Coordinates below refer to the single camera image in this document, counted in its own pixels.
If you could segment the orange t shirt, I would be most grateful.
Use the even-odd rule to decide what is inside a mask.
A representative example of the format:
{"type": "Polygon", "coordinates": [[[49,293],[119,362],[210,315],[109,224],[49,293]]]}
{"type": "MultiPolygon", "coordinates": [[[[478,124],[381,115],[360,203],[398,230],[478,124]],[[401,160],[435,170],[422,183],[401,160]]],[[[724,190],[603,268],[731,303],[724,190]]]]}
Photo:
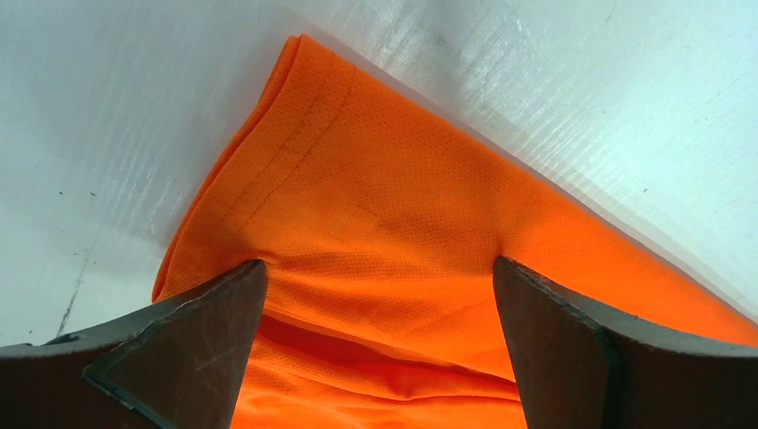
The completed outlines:
{"type": "Polygon", "coordinates": [[[264,261],[235,428],[523,428],[499,256],[652,322],[757,342],[684,274],[307,35],[206,177],[153,297],[264,261]]]}

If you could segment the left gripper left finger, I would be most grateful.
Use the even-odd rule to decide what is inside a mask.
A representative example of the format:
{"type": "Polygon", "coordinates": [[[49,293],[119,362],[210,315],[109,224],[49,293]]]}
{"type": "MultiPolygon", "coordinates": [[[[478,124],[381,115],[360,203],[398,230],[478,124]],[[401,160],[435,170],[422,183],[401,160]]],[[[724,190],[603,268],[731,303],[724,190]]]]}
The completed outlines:
{"type": "Polygon", "coordinates": [[[248,261],[172,298],[1,350],[4,428],[227,428],[267,290],[248,261]]]}

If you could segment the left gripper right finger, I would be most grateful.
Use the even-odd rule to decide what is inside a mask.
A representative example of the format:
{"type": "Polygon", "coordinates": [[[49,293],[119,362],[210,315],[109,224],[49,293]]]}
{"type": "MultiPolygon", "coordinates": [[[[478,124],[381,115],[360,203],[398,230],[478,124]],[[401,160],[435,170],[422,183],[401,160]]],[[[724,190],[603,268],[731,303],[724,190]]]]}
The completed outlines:
{"type": "Polygon", "coordinates": [[[493,290],[529,427],[756,427],[755,347],[646,321],[507,257],[493,290]]]}

